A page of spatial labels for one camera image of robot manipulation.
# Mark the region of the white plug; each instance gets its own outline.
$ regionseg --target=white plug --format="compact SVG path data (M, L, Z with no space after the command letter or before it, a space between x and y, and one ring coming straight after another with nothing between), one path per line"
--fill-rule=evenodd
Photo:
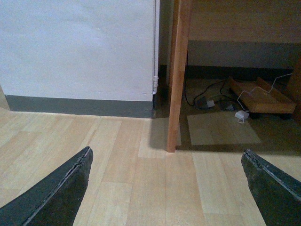
M241 110L235 113L235 117L238 118L238 120L245 122L245 120L249 117L249 113Z

